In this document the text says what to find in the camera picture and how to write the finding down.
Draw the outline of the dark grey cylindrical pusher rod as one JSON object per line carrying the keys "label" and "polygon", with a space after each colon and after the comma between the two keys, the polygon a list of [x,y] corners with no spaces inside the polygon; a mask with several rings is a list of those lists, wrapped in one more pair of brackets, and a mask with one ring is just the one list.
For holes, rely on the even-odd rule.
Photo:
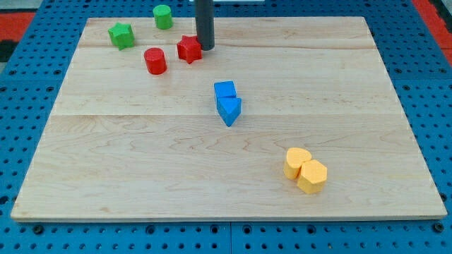
{"label": "dark grey cylindrical pusher rod", "polygon": [[213,0],[195,0],[196,33],[201,49],[210,51],[215,47]]}

